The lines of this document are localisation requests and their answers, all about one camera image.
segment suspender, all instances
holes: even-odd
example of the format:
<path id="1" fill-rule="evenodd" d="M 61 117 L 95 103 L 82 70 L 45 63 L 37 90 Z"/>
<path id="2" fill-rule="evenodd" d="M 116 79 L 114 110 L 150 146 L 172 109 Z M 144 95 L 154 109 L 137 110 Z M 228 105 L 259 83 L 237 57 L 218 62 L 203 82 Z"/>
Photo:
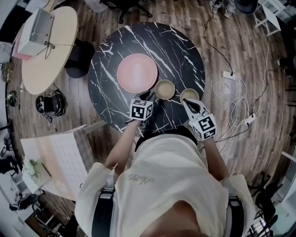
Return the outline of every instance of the suspender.
<path id="1" fill-rule="evenodd" d="M 92 236 L 109 237 L 115 188 L 103 188 L 92 221 Z M 237 196 L 230 196 L 224 237 L 241 237 L 244 231 L 244 209 Z"/>
<path id="2" fill-rule="evenodd" d="M 229 196 L 224 237 L 241 237 L 244 231 L 244 209 L 238 196 Z"/>
<path id="3" fill-rule="evenodd" d="M 92 236 L 109 237 L 115 188 L 103 188 L 92 221 Z"/>

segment white t-shirt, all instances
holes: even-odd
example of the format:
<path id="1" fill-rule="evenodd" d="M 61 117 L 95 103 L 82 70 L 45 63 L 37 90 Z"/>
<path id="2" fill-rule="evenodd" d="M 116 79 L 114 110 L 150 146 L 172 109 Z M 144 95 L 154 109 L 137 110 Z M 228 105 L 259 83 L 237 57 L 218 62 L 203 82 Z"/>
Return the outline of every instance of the white t-shirt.
<path id="1" fill-rule="evenodd" d="M 93 215 L 100 190 L 110 170 L 95 163 L 81 187 L 75 215 L 83 231 L 91 237 Z M 200 231 L 210 237 L 223 237 L 226 228 L 228 189 L 231 186 L 244 206 L 248 230 L 255 216 L 252 197 L 242 175 L 222 183 L 209 174 L 196 145 L 187 137 L 163 134 L 143 142 L 131 168 L 118 178 L 118 237 L 139 237 L 177 201 L 191 205 Z"/>

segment white cable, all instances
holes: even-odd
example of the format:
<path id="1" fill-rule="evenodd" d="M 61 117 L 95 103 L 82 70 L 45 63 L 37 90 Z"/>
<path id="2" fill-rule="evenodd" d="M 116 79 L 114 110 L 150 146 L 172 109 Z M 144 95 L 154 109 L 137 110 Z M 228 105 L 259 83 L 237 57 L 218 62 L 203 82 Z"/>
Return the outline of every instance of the white cable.
<path id="1" fill-rule="evenodd" d="M 266 55 L 266 61 L 265 61 L 265 68 L 264 68 L 264 74 L 263 74 L 263 82 L 262 82 L 262 87 L 261 87 L 261 93 L 260 93 L 260 98 L 259 98 L 259 106 L 258 106 L 258 110 L 255 113 L 255 116 L 257 115 L 257 113 L 259 112 L 260 109 L 260 105 L 261 105 L 261 97 L 262 97 L 262 93 L 263 93 L 263 85 L 265 82 L 265 72 L 266 72 L 266 68 L 267 68 L 267 58 L 268 58 L 268 54 L 269 54 L 269 37 L 268 37 L 268 48 L 267 48 L 267 55 Z"/>
<path id="2" fill-rule="evenodd" d="M 269 40 L 270 40 L 270 39 L 269 39 L 269 37 L 268 37 L 268 48 L 267 48 L 267 55 L 266 55 L 266 61 L 265 61 L 265 69 L 264 69 L 263 81 L 262 81 L 262 87 L 261 87 L 261 94 L 260 94 L 260 98 L 259 98 L 259 107 L 258 107 L 258 110 L 257 110 L 257 112 L 255 113 L 255 115 L 257 115 L 257 113 L 259 112 L 260 105 L 261 105 L 261 95 L 262 95 L 262 93 L 263 93 L 263 85 L 264 85 L 264 82 L 265 82 L 265 73 L 266 73 L 266 68 L 267 68 L 267 59 L 268 59 L 269 47 L 270 47 L 270 45 L 269 45 Z M 219 82 L 216 82 L 216 83 L 213 85 L 213 92 L 214 92 L 215 96 L 217 96 L 218 98 L 220 98 L 220 99 L 222 99 L 222 100 L 226 100 L 226 101 L 229 102 L 229 104 L 228 104 L 228 106 L 227 106 L 227 109 L 226 109 L 226 113 L 227 113 L 227 115 L 226 115 L 226 116 L 227 116 L 227 123 L 228 123 L 228 125 L 229 125 L 229 129 L 228 129 L 225 133 L 223 133 L 223 134 L 219 137 L 219 139 L 218 139 L 217 141 L 219 142 L 219 141 L 221 140 L 221 138 L 222 138 L 223 136 L 225 136 L 229 131 L 231 131 L 232 135 L 227 139 L 225 145 L 222 147 L 222 149 L 221 149 L 221 151 L 220 151 L 221 154 L 225 153 L 226 151 L 228 151 L 228 150 L 231 148 L 231 146 L 232 146 L 232 144 L 233 144 L 234 134 L 236 133 L 236 131 L 238 130 L 238 128 L 239 128 L 239 127 L 245 122 L 245 120 L 249 117 L 249 114 L 250 114 L 250 111 L 249 111 L 249 104 L 248 104 L 248 101 L 247 101 L 247 98 L 246 98 L 247 87 L 246 87 L 244 81 L 243 81 L 241 78 L 239 78 L 239 77 L 237 77 L 237 76 L 236 76 L 235 78 L 236 78 L 236 79 L 239 79 L 239 80 L 243 83 L 243 85 L 244 85 L 244 87 L 245 87 L 245 91 L 246 91 L 246 92 L 244 93 L 243 96 L 237 96 L 236 94 L 234 94 L 234 92 L 231 90 L 231 88 L 229 87 L 229 85 L 227 85 L 225 82 L 219 81 Z M 218 84 L 218 83 L 221 83 L 221 84 L 224 84 L 225 86 L 227 86 L 228 89 L 230 90 L 230 92 L 232 93 L 232 95 L 233 95 L 235 98 L 234 98 L 233 100 L 228 100 L 228 99 L 226 99 L 226 98 L 223 98 L 223 97 L 221 97 L 221 96 L 218 96 L 217 93 L 216 93 L 215 90 L 214 90 L 215 85 Z M 238 123 L 238 125 L 235 125 L 235 123 L 236 123 L 236 121 L 237 121 L 237 117 L 238 117 L 237 103 L 239 103 L 239 102 L 241 102 L 241 103 L 244 105 L 244 107 L 245 107 L 245 114 L 244 114 L 244 118 L 243 118 L 243 120 L 240 121 L 240 122 Z M 230 118 L 231 118 L 231 122 L 230 122 L 230 121 L 229 121 L 229 117 L 228 117 L 228 109 L 229 109 L 229 107 L 230 107 L 231 104 L 233 104 L 234 107 L 232 108 L 232 111 L 231 111 L 231 113 L 230 113 Z M 236 116 L 235 116 L 235 119 L 233 120 L 233 112 L 234 112 L 234 111 L 235 111 L 235 113 L 236 113 Z M 229 146 L 226 150 L 224 150 L 224 148 L 227 146 L 227 144 L 228 144 L 228 142 L 229 142 L 230 139 L 231 139 L 231 144 L 230 144 L 230 146 Z"/>
<path id="3" fill-rule="evenodd" d="M 225 143 L 224 147 L 221 149 L 221 151 L 220 151 L 221 154 L 224 153 L 224 152 L 226 152 L 227 150 L 230 149 L 230 147 L 232 146 L 232 143 L 233 143 L 233 136 L 234 136 L 235 132 L 237 131 L 237 129 L 238 129 L 238 128 L 244 123 L 244 121 L 245 121 L 245 120 L 248 118 L 248 116 L 249 116 L 249 104 L 248 104 L 248 101 L 247 101 L 247 98 L 246 98 L 247 87 L 246 87 L 244 81 L 243 81 L 241 78 L 236 77 L 236 79 L 239 79 L 239 80 L 243 83 L 243 85 L 244 85 L 244 87 L 245 87 L 245 93 L 244 93 L 242 96 L 237 96 L 236 94 L 234 94 L 234 92 L 231 90 L 231 88 L 229 87 L 229 85 L 227 85 L 225 82 L 219 81 L 219 82 L 216 82 L 216 83 L 213 85 L 213 92 L 214 92 L 215 96 L 217 96 L 218 98 L 220 98 L 220 99 L 222 99 L 222 100 L 226 100 L 226 101 L 229 102 L 229 104 L 228 104 L 228 106 L 227 106 L 227 109 L 226 109 L 226 113 L 227 113 L 227 123 L 228 123 L 228 125 L 229 125 L 229 129 L 228 129 L 225 133 L 223 133 L 223 134 L 219 137 L 219 139 L 218 139 L 217 141 L 219 141 L 219 140 L 220 140 L 224 135 L 226 135 L 229 131 L 231 131 L 232 135 L 228 138 L 228 140 L 227 140 L 227 142 Z M 217 85 L 217 84 L 219 84 L 219 83 L 221 83 L 221 84 L 225 85 L 226 87 L 228 87 L 228 89 L 230 90 L 230 92 L 232 93 L 232 95 L 235 97 L 233 100 L 228 100 L 228 99 L 226 99 L 226 98 L 223 98 L 223 97 L 217 95 L 217 93 L 216 93 L 216 91 L 215 91 L 215 85 Z M 235 123 L 236 123 L 236 121 L 237 121 L 237 117 L 238 117 L 237 103 L 239 103 L 239 102 L 241 102 L 241 103 L 244 105 L 244 107 L 245 107 L 245 114 L 244 114 L 244 119 L 243 119 L 238 125 L 236 125 Z M 229 117 L 228 117 L 228 113 L 229 113 L 229 111 L 228 111 L 228 110 L 229 110 L 231 104 L 233 104 L 234 107 L 232 108 L 232 111 L 231 111 L 231 113 L 230 113 L 231 121 L 229 121 Z M 231 139 L 231 145 L 230 145 L 230 147 L 229 147 L 228 149 L 226 149 L 225 151 L 223 151 L 223 149 L 226 147 L 226 145 L 228 144 L 228 142 L 229 142 L 230 139 Z"/>

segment black marble table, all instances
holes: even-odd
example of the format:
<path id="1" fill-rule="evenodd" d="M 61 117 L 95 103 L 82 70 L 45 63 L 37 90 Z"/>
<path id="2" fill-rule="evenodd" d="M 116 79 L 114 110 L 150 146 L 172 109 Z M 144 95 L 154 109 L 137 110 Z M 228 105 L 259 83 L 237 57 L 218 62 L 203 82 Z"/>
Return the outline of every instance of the black marble table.
<path id="1" fill-rule="evenodd" d="M 138 135 L 162 133 L 182 125 L 188 117 L 180 103 L 180 94 L 186 88 L 193 88 L 201 99 L 205 85 L 203 61 L 184 34 L 155 22 L 126 25 L 96 49 L 88 75 L 89 95 L 95 109 L 109 125 L 124 130 L 129 120 L 130 100 L 135 94 L 119 85 L 117 68 L 125 57 L 135 53 L 148 55 L 155 61 L 157 81 L 168 79 L 176 87 L 172 99 L 155 101 L 153 119 L 145 128 L 139 128 Z"/>

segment power strip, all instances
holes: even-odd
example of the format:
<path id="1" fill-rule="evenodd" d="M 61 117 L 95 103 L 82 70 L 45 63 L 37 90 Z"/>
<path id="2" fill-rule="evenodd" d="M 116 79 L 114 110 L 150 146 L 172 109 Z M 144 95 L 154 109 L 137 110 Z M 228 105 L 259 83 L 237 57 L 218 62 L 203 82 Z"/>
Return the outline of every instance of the power strip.
<path id="1" fill-rule="evenodd" d="M 255 119 L 255 114 L 253 113 L 245 120 L 245 125 L 249 126 Z"/>
<path id="2" fill-rule="evenodd" d="M 227 79 L 231 79 L 231 80 L 235 80 L 235 73 L 233 73 L 231 75 L 230 72 L 227 72 L 227 71 L 222 71 L 222 77 L 225 77 Z"/>

